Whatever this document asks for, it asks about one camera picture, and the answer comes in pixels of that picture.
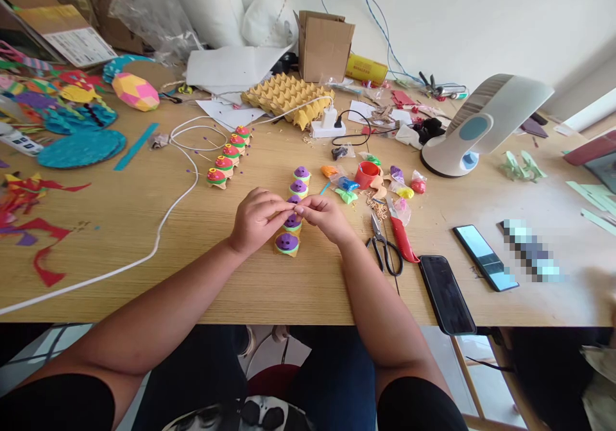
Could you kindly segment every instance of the scissors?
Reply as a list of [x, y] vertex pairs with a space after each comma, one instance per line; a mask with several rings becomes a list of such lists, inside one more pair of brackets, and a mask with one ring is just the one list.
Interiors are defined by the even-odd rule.
[[[393, 243], [387, 240], [381, 234], [381, 226], [379, 225], [379, 220], [377, 216], [372, 214], [372, 230], [374, 231], [374, 237], [368, 239], [366, 242], [366, 248], [370, 247], [372, 243], [372, 247], [374, 248], [374, 252], [377, 254], [377, 260], [379, 261], [379, 267], [381, 268], [381, 272], [385, 272], [385, 266], [387, 267], [387, 271], [390, 275], [397, 277], [402, 274], [402, 268], [404, 267], [404, 260], [402, 259], [402, 254], [398, 247], [396, 247]], [[383, 257], [381, 256], [381, 252], [379, 251], [379, 247], [377, 247], [377, 242], [381, 242], [383, 244], [383, 248], [385, 250], [385, 265], [383, 265]], [[393, 268], [393, 263], [391, 263], [390, 252], [393, 251], [394, 254], [398, 257], [398, 262], [400, 263], [400, 267], [396, 270]]]

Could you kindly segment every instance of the toothpick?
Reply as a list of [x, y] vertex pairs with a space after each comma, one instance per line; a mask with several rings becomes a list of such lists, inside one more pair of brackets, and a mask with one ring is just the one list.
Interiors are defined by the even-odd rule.
[[199, 152], [197, 152], [197, 151], [194, 151], [194, 152], [195, 152], [197, 155], [200, 155], [200, 156], [202, 156], [204, 159], [209, 160], [209, 161], [211, 162], [211, 160], [210, 160], [209, 158], [207, 158], [205, 155], [200, 154], [200, 153], [199, 153]]

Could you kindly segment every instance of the hand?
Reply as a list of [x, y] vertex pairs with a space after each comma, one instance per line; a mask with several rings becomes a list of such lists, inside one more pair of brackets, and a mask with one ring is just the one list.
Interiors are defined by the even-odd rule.
[[294, 207], [261, 187], [251, 190], [237, 207], [229, 245], [242, 256], [250, 256], [293, 214]]
[[342, 210], [329, 197], [307, 196], [297, 204], [295, 212], [313, 226], [319, 226], [330, 242], [338, 246], [357, 238]]

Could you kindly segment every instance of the white fan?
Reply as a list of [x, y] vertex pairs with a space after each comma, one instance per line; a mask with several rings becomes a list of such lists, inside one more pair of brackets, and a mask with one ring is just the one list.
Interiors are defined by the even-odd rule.
[[553, 88], [529, 78], [507, 74], [488, 78], [458, 110], [447, 132], [425, 143], [423, 164], [446, 178], [470, 173], [479, 154], [500, 146], [553, 93]]

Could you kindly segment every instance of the phone screen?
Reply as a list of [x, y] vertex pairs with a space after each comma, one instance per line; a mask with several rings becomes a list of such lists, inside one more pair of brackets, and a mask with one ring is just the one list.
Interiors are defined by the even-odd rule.
[[503, 291], [520, 286], [512, 275], [505, 273], [502, 261], [475, 226], [460, 226], [454, 232], [492, 288]]
[[419, 259], [423, 280], [443, 333], [447, 335], [476, 333], [477, 327], [447, 260], [441, 256], [427, 255]]

